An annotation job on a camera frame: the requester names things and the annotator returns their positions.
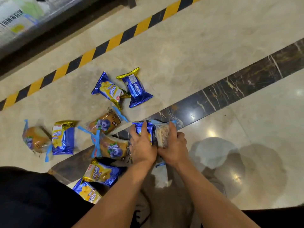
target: black and yellow striped tape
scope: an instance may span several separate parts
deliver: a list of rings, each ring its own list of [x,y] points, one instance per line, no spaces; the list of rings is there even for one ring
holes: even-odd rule
[[[26,98],[27,96],[32,95],[33,93],[37,92],[41,88],[51,84],[52,82],[58,80],[59,78],[67,75],[68,73],[74,71],[77,68],[82,67],[86,63],[92,61],[96,57],[101,56],[102,54],[114,49],[115,47],[119,46],[120,44],[124,43],[125,41],[145,32],[147,29],[155,26],[157,23],[160,23],[167,18],[171,17],[172,15],[176,14],[177,12],[181,11],[182,9],[192,5],[193,3],[199,0],[179,0],[165,9],[159,11],[158,13],[148,17],[147,19],[143,20],[142,22],[138,23],[137,25],[127,29],[126,31],[116,35],[115,37],[111,38],[107,42],[97,46],[96,48],[84,53],[80,57],[74,59],[73,61],[63,65],[59,69],[49,73],[43,78],[33,82],[32,84],[28,85],[27,87],[21,89],[20,91],[11,94],[6,99],[0,101],[0,111],[12,106],[13,104],[19,102],[20,100]]]

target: person's right hand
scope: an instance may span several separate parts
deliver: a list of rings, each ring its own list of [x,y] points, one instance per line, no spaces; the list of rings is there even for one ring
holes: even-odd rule
[[[183,161],[188,160],[187,140],[185,134],[177,132],[175,125],[169,122],[169,144],[167,148],[158,148],[158,154],[165,162],[174,168]]]

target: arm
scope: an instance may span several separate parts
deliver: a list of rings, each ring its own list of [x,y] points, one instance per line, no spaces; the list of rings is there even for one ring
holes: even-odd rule
[[[73,228],[97,224],[107,228],[130,227],[138,193],[157,155],[156,147],[150,145],[146,122],[142,125],[141,136],[134,126],[130,134],[133,165]]]
[[[159,154],[173,166],[182,178],[205,228],[258,228],[250,218],[222,195],[192,164],[188,157],[187,141],[170,123],[169,147],[158,149]]]

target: person's left hand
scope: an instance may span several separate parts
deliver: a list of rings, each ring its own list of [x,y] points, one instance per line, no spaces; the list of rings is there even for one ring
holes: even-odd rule
[[[131,126],[130,134],[132,136],[130,151],[133,164],[143,162],[150,168],[156,161],[157,147],[150,143],[147,122],[145,121],[141,127],[141,135],[136,133],[135,125]]]

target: barcode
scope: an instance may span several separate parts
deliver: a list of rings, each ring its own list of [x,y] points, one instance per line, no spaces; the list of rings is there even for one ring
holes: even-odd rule
[[[130,75],[130,76],[129,76],[129,79],[130,79],[130,81],[131,81],[131,84],[134,84],[135,82],[137,82],[136,77],[135,77],[134,74]]]

